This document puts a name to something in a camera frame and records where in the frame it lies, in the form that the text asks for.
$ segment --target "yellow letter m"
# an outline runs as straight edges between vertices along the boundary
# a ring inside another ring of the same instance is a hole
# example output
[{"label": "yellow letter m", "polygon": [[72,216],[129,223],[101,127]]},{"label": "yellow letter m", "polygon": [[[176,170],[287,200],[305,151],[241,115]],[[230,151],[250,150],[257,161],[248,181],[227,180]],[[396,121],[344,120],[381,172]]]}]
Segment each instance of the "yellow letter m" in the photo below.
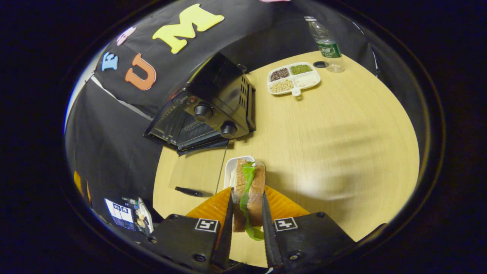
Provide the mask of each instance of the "yellow letter m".
[{"label": "yellow letter m", "polygon": [[193,25],[197,26],[198,31],[205,31],[212,26],[223,21],[225,17],[222,15],[214,15],[208,11],[200,8],[199,4],[194,4],[179,14],[178,25],[166,25],[158,29],[152,39],[161,39],[166,42],[171,47],[171,52],[176,54],[184,46],[186,46],[187,41],[182,39],[179,40],[175,36],[194,38],[196,34],[194,33]]}]

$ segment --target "sandwich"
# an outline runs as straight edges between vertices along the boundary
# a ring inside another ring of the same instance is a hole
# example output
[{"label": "sandwich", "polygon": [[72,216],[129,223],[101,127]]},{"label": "sandwich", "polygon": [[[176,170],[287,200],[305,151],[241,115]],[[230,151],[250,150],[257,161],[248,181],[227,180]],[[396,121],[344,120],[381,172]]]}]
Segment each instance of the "sandwich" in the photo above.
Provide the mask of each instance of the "sandwich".
[{"label": "sandwich", "polygon": [[265,187],[265,167],[238,159],[230,173],[234,202],[233,232],[247,232],[254,240],[263,240],[262,196]]}]

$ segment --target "green bottle label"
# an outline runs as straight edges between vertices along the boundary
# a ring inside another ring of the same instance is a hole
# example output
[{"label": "green bottle label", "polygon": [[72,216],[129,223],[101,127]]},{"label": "green bottle label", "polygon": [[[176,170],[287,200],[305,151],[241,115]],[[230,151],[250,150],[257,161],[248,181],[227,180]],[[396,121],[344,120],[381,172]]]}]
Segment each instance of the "green bottle label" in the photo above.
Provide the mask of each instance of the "green bottle label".
[{"label": "green bottle label", "polygon": [[338,45],[335,44],[318,44],[318,48],[321,51],[321,54],[328,58],[339,58],[341,57],[340,49]]}]

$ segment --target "black toaster oven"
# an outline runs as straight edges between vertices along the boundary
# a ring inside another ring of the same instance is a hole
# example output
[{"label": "black toaster oven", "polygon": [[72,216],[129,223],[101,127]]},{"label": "black toaster oven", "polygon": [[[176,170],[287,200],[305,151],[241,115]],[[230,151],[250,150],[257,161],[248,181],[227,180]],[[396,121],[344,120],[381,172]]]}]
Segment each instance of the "black toaster oven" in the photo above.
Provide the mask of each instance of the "black toaster oven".
[{"label": "black toaster oven", "polygon": [[221,53],[203,62],[174,91],[144,136],[179,155],[226,146],[256,129],[255,88],[238,65]]}]

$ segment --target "oven knob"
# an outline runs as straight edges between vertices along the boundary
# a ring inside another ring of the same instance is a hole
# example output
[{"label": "oven knob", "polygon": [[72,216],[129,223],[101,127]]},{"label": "oven knob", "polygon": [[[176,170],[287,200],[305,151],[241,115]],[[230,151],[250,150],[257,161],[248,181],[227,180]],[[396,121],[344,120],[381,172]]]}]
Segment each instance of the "oven knob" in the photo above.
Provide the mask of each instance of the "oven knob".
[{"label": "oven knob", "polygon": [[220,129],[222,130],[222,137],[227,139],[233,138],[237,133],[235,123],[230,121],[225,122]]},{"label": "oven knob", "polygon": [[213,115],[213,111],[209,106],[197,105],[194,108],[194,118],[200,122],[206,122]]}]

